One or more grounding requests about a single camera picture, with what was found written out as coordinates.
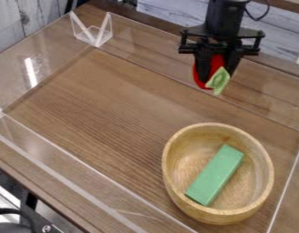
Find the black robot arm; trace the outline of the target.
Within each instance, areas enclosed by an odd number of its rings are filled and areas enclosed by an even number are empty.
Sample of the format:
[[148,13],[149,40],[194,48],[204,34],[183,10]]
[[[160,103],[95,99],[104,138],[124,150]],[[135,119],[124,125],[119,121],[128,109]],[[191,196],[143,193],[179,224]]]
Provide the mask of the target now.
[[266,37],[262,30],[240,26],[243,15],[258,21],[268,13],[252,17],[247,4],[251,0],[210,0],[206,21],[202,25],[181,30],[177,51],[195,58],[192,67],[196,85],[208,89],[214,74],[223,68],[232,75],[243,56],[258,56],[260,42]]

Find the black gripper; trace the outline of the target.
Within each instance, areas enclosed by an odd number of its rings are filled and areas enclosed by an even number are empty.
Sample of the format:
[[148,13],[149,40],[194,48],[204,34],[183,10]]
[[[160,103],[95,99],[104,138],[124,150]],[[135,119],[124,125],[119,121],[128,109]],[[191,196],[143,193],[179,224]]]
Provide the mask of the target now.
[[211,73],[214,54],[224,54],[224,69],[234,74],[243,56],[256,56],[260,42],[266,37],[262,30],[240,28],[236,33],[216,35],[206,25],[184,28],[180,32],[180,54],[195,54],[195,71],[198,83],[206,84]]

